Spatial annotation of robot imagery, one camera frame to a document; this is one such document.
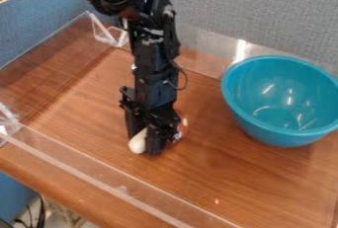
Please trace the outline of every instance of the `wooden table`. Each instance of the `wooden table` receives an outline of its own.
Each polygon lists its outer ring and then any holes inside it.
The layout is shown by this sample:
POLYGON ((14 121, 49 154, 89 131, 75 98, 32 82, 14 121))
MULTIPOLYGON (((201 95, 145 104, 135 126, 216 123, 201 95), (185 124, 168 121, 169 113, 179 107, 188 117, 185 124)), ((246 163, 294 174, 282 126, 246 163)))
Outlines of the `wooden table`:
MULTIPOLYGON (((119 87, 132 85, 132 55, 92 42, 85 26, 1 71, 1 103, 21 122, 240 227, 336 227, 338 132, 292 149, 255 141, 220 94, 229 62, 183 49, 188 88, 176 107, 188 134, 159 157, 132 154, 117 106, 119 87)), ((0 169, 101 227, 169 227, 12 144, 0 149, 0 169)))

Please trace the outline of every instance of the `bowl rim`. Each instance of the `bowl rim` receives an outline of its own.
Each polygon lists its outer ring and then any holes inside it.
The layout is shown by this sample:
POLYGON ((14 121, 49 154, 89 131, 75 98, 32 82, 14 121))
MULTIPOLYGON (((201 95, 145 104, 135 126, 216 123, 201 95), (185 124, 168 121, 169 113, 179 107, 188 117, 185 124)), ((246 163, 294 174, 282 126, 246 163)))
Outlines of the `bowl rim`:
POLYGON ((247 64, 248 62, 252 61, 260 61, 260 60, 267 60, 267 59, 282 59, 282 60, 287 60, 291 62, 295 62, 298 64, 304 65, 306 67, 310 67, 311 69, 314 69, 319 74, 322 74, 335 85, 335 87, 338 88, 338 79, 320 67, 318 67, 315 64, 295 58, 295 57, 290 57, 286 55, 276 55, 276 54, 267 54, 267 55, 259 55, 259 56, 254 56, 254 57, 248 57, 244 60, 242 60, 240 62, 235 63, 224 72, 223 78, 221 78, 221 94, 224 97, 224 100, 231 108, 231 110, 233 111, 235 114, 237 114, 247 122, 250 122, 251 124, 254 124, 255 126, 258 126, 259 128, 267 130, 267 131, 272 131, 275 133, 280 133, 280 134, 287 134, 287 135, 294 135, 294 136, 302 136, 302 135, 315 135, 315 134, 324 134, 328 133, 331 131, 334 131, 338 128, 338 118, 328 123, 327 125, 318 127, 315 129, 306 129, 306 130, 296 130, 296 129, 287 129, 287 128, 280 128, 276 127, 274 125, 270 125, 268 123, 255 119, 235 103, 233 99, 231 98, 231 92, 228 89, 228 85, 227 85, 227 80, 229 79, 231 75, 233 74, 235 70, 237 70, 244 64, 247 64))

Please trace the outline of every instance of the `floor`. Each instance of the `floor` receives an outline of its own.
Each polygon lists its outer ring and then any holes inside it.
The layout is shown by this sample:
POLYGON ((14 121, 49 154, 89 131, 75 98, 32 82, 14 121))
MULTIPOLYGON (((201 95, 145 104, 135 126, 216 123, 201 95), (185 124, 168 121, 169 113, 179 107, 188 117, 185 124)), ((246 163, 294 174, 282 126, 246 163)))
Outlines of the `floor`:
MULTIPOLYGON (((88 221, 80 220, 81 222, 75 223, 79 217, 69 213, 61 206, 49 200, 44 199, 45 207, 46 207, 46 222, 45 228, 99 228, 96 225, 89 223, 88 221)), ((29 204, 30 212, 32 212, 32 221, 33 227, 36 227, 38 214, 40 214, 40 199, 34 199, 29 204)), ((28 209, 22 211, 18 218, 24 221, 26 226, 30 225, 30 215, 28 209)), ((14 228, 25 228, 22 224, 14 223, 14 228)))

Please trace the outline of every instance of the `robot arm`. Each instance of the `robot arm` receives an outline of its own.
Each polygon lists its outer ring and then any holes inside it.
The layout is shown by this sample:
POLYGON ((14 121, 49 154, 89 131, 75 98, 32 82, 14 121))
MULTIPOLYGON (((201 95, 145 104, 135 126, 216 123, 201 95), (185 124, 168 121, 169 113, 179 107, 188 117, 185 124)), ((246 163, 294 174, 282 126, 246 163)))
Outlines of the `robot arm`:
POLYGON ((179 52, 175 11, 169 0, 89 0, 105 15, 127 20, 135 55, 135 88, 121 87, 120 107, 125 111, 128 136, 147 129, 145 151, 160 154, 179 141, 181 118, 172 104, 176 100, 177 73, 173 59, 179 52))

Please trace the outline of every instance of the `blue plastic bowl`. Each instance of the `blue plastic bowl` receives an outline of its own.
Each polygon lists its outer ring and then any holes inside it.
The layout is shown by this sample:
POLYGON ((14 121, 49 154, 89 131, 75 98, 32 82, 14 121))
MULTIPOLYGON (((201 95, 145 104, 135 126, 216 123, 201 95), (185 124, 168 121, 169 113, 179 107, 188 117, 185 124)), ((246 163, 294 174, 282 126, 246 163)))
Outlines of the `blue plastic bowl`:
POLYGON ((248 58, 227 70, 221 92, 240 126, 267 144, 302 146, 338 129, 338 80, 303 60, 248 58))

